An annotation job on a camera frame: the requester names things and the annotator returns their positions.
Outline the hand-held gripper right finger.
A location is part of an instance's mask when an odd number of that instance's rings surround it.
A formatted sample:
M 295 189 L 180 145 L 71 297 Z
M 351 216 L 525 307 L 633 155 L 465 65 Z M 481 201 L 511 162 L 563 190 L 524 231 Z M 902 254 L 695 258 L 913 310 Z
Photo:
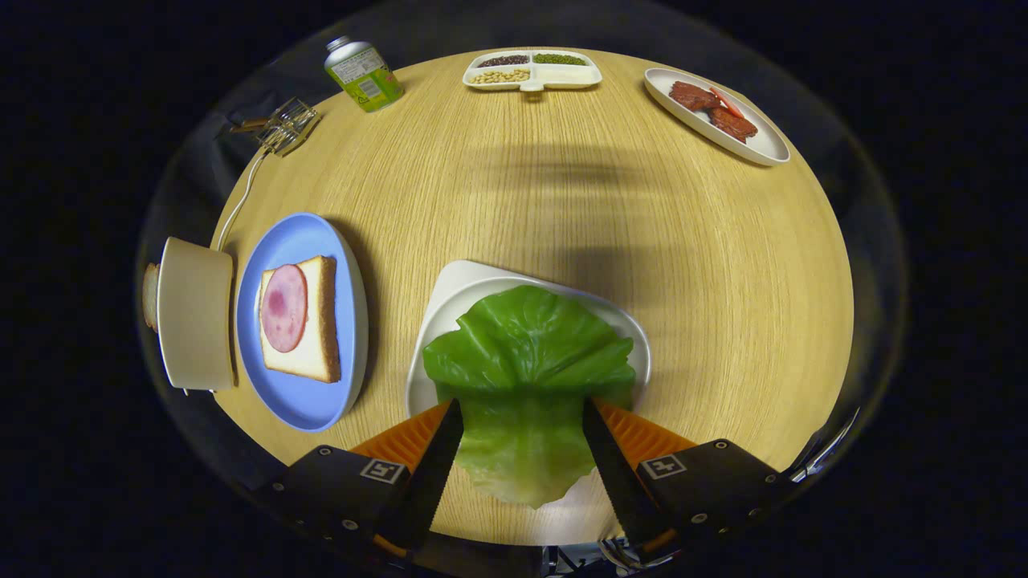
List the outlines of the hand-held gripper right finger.
M 581 425 L 614 515 L 644 564 L 730 542 L 799 487 L 729 439 L 691 442 L 596 397 L 585 400 Z

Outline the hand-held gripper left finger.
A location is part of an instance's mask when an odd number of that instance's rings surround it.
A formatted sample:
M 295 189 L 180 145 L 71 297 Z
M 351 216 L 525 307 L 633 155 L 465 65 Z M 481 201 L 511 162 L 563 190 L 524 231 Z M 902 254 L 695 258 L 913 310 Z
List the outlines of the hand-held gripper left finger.
M 352 449 L 317 446 L 255 497 L 353 562 L 408 563 L 430 533 L 462 438 L 462 407 L 448 400 Z

